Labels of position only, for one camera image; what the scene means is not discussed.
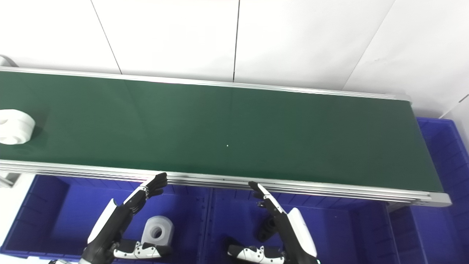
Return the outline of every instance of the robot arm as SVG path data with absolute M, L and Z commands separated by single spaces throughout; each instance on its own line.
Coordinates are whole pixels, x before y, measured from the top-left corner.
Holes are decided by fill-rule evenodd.
M 141 244 L 138 241 L 122 239 L 133 216 L 143 208 L 146 200 L 162 194 L 162 188 L 166 185 L 166 173 L 161 173 L 137 187 L 121 205 L 117 205 L 112 199 L 94 225 L 88 237 L 88 246 L 78 263 L 110 264 L 115 257 L 142 259 L 171 254 L 169 246 Z M 51 263 L 67 262 L 58 260 Z
M 261 264 L 320 263 L 317 259 L 316 246 L 298 208 L 293 208 L 289 213 L 286 213 L 277 200 L 262 185 L 251 181 L 249 186 L 256 191 L 254 196 L 261 199 L 260 202 L 257 202 L 257 205 L 266 208 L 271 215 L 264 222 L 263 228 L 257 236 L 258 240 L 264 242 L 278 232 L 285 251 L 279 252 L 278 248 L 230 245 L 228 255 Z

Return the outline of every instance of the white wall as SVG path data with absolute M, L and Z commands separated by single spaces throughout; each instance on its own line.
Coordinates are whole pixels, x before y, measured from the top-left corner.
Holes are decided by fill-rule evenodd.
M 222 81 L 234 69 L 238 82 L 407 93 L 428 117 L 469 93 L 467 0 L 0 0 L 0 10 L 0 54 L 20 67 Z
M 452 119 L 461 134 L 466 149 L 469 150 L 469 96 L 458 103 L 443 118 Z

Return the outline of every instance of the blue storage crate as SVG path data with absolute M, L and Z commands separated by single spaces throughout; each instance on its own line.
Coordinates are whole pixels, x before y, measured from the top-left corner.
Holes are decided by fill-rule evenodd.
M 114 198 L 122 203 L 140 183 L 38 175 L 8 233 L 1 253 L 78 261 L 102 211 Z M 198 262 L 209 202 L 209 188 L 168 185 L 134 216 L 124 238 L 140 240 L 148 218 L 163 215 L 174 224 L 176 254 L 154 260 L 116 259 L 115 263 Z
M 398 264 L 391 223 L 383 202 L 273 193 L 286 211 L 297 207 L 316 244 L 324 264 Z M 215 189 L 207 228 L 207 264 L 232 263 L 227 256 L 227 241 L 235 239 L 245 246 L 277 246 L 275 234 L 264 243 L 256 232 L 267 210 L 257 206 L 252 191 Z
M 401 264 L 469 263 L 469 156 L 452 120 L 418 118 L 453 205 L 390 214 Z

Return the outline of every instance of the white cylindrical part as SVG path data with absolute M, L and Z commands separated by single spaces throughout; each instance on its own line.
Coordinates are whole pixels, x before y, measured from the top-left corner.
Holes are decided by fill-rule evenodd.
M 142 243 L 151 243 L 157 246 L 169 246 L 173 239 L 173 222 L 164 216 L 155 216 L 147 220 Z
M 36 122 L 28 114 L 15 110 L 0 110 L 0 143 L 23 144 L 31 139 Z

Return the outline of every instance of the white plastic part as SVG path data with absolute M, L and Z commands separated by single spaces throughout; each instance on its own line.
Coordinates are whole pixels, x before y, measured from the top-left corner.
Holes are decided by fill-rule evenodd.
M 0 110 L 0 143 L 15 145 L 28 142 L 35 125 L 34 119 L 24 112 Z
M 169 246 L 173 240 L 174 225 L 164 216 L 155 216 L 147 220 L 142 243 L 150 243 L 157 246 Z
M 257 248 L 256 251 L 250 248 L 245 248 L 237 256 L 237 259 L 246 260 L 249 262 L 260 263 L 260 264 L 283 264 L 285 262 L 283 257 L 267 258 L 264 255 L 264 247 Z
M 126 253 L 123 251 L 119 251 L 117 249 L 114 250 L 114 257 L 117 258 L 124 258 L 124 259 L 149 259 L 149 258 L 159 258 L 161 255 L 159 252 L 156 250 L 155 247 L 149 247 L 149 248 L 142 248 L 142 244 L 140 242 L 137 242 L 135 244 L 135 249 L 134 252 L 132 253 Z
M 11 64 L 4 57 L 0 56 L 0 66 L 11 67 Z
M 90 236 L 88 237 L 88 244 L 90 244 L 101 232 L 106 222 L 109 220 L 113 212 L 116 210 L 117 204 L 114 199 L 111 199 L 109 203 L 104 208 L 104 211 L 99 216 L 98 220 L 94 224 L 93 230 L 91 230 Z
M 303 216 L 301 215 L 298 208 L 293 208 L 288 213 L 288 219 L 293 227 L 298 241 L 300 242 L 301 248 L 311 256 L 317 257 L 316 246 L 314 245 L 313 238 L 311 237 L 310 231 L 306 223 L 304 222 Z
M 264 194 L 264 200 L 270 200 L 280 213 L 285 212 L 285 210 L 280 206 L 279 202 L 274 198 L 272 194 L 269 193 L 269 191 L 267 191 L 267 189 L 264 188 L 264 186 L 260 185 L 259 183 L 257 184 L 257 186 L 261 190 L 262 194 Z

